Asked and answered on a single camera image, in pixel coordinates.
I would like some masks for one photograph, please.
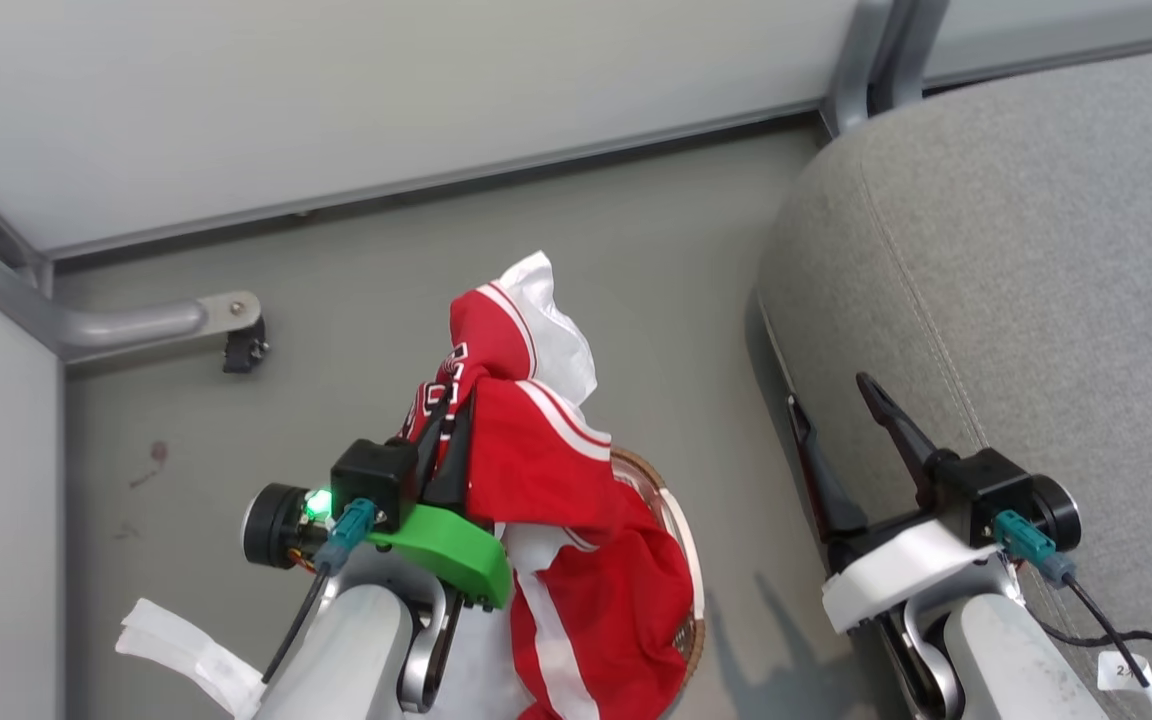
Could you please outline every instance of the green 3d printed part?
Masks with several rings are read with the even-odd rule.
[[[367,541],[393,546],[472,602],[499,609],[508,600],[513,577],[505,546],[455,511],[417,505],[396,533],[371,533]]]

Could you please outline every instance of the red cloth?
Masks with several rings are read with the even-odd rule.
[[[692,601],[684,555],[614,478],[611,438],[531,379],[538,350],[517,301],[492,283],[453,302],[452,355],[403,434],[419,435],[445,393],[454,414],[473,392],[470,515],[558,539],[511,546],[513,660],[536,699],[521,720],[660,717],[685,675],[673,647]]]

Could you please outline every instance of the white tag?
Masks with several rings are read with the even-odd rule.
[[[1123,653],[1116,650],[1107,650],[1101,653],[1097,667],[1096,687],[1102,691],[1144,694],[1149,698],[1149,705],[1152,706],[1152,670],[1149,668],[1149,660],[1134,652],[1132,657],[1140,666],[1144,679],[1149,681],[1149,688],[1140,687],[1139,680],[1135,677],[1132,669],[1126,664]]]
[[[236,720],[250,720],[259,710],[265,694],[260,672],[188,620],[141,598],[123,626],[114,646],[118,652],[170,667],[204,689]]]

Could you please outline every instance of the green led light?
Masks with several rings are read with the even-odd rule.
[[[332,491],[318,488],[305,498],[305,514],[312,520],[323,518],[324,515],[332,514]]]

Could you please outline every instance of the wicker basket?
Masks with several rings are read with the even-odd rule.
[[[682,680],[682,685],[685,687],[695,674],[696,665],[700,661],[700,652],[705,647],[705,586],[700,579],[700,560],[696,556],[696,543],[692,541],[691,530],[687,528],[687,518],[679,501],[664,486],[660,473],[646,460],[626,448],[613,447],[612,471],[616,475],[616,479],[639,491],[643,502],[652,509],[660,526],[679,541],[682,555],[685,556],[687,569],[691,574],[691,615],[679,628],[679,634],[673,639],[673,644],[687,660],[687,674]]]

